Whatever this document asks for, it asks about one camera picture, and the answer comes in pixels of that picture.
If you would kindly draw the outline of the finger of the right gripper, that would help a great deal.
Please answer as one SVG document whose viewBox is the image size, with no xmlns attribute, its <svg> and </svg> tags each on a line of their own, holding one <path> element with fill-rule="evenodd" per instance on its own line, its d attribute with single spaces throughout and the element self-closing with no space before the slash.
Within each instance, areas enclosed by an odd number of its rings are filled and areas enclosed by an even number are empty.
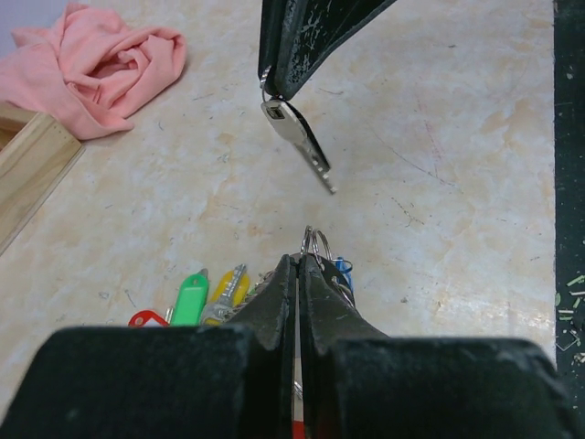
<svg viewBox="0 0 585 439">
<path fill-rule="evenodd" d="M 291 99 L 325 59 L 391 1 L 275 1 L 273 94 Z"/>
<path fill-rule="evenodd" d="M 258 61 L 259 79 L 266 70 L 269 70 L 265 81 L 265 91 L 269 94 L 281 94 L 281 87 L 277 84 L 277 66 L 281 52 L 283 35 L 287 33 L 285 20 L 291 1 L 263 0 L 261 2 L 261 30 Z"/>
</svg>

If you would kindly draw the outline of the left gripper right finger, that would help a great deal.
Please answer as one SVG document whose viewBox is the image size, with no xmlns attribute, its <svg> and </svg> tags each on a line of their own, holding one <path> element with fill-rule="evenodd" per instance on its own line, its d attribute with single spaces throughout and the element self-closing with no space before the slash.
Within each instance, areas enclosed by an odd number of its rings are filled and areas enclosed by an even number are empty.
<svg viewBox="0 0 585 439">
<path fill-rule="evenodd" d="M 358 438 L 375 430 L 368 413 L 385 385 L 388 336 L 346 299 L 312 255 L 298 264 L 298 302 L 307 438 Z"/>
</svg>

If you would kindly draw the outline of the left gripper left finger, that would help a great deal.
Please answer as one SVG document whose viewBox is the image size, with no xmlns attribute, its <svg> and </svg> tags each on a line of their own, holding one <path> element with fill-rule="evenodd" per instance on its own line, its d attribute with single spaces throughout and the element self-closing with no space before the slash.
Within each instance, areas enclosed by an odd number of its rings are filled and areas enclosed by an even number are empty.
<svg viewBox="0 0 585 439">
<path fill-rule="evenodd" d="M 283 255 L 255 295 L 228 321 L 243 340 L 238 438 L 293 436 L 296 262 Z"/>
</svg>

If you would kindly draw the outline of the green key tag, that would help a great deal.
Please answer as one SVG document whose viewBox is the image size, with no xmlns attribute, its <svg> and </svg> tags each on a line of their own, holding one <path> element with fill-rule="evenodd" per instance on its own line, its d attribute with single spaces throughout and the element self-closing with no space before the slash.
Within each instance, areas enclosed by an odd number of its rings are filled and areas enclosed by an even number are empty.
<svg viewBox="0 0 585 439">
<path fill-rule="evenodd" d="M 207 302 L 209 289 L 206 268 L 189 275 L 180 285 L 170 319 L 171 326 L 197 326 Z"/>
</svg>

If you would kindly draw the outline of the black headed key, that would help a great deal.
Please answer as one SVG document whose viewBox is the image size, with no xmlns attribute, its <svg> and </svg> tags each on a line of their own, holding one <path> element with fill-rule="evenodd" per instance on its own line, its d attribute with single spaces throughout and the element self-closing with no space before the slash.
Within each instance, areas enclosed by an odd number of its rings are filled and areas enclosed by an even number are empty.
<svg viewBox="0 0 585 439">
<path fill-rule="evenodd" d="M 274 131 L 296 148 L 322 185 L 334 194 L 336 187 L 329 176 L 331 166 L 303 115 L 289 102 L 278 98 L 263 102 L 261 110 Z"/>
</svg>

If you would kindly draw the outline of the blue key tag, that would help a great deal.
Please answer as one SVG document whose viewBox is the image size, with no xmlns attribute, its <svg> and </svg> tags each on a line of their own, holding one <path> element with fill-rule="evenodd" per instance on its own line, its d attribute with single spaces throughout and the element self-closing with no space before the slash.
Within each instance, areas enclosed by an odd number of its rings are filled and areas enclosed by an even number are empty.
<svg viewBox="0 0 585 439">
<path fill-rule="evenodd" d="M 353 291 L 354 286 L 351 274 L 351 272 L 353 271 L 353 264 L 349 260 L 344 259 L 343 257 L 336 258 L 334 260 L 334 263 L 337 271 L 340 272 L 346 279 L 349 289 Z"/>
</svg>

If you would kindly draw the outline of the red key tag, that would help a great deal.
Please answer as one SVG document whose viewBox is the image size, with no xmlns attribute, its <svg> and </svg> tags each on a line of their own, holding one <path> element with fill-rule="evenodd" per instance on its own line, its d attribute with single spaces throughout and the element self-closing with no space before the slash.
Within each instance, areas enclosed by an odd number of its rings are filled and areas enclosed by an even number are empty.
<svg viewBox="0 0 585 439">
<path fill-rule="evenodd" d="M 153 310 L 141 310 L 129 320 L 128 327 L 168 327 L 169 323 Z"/>
</svg>

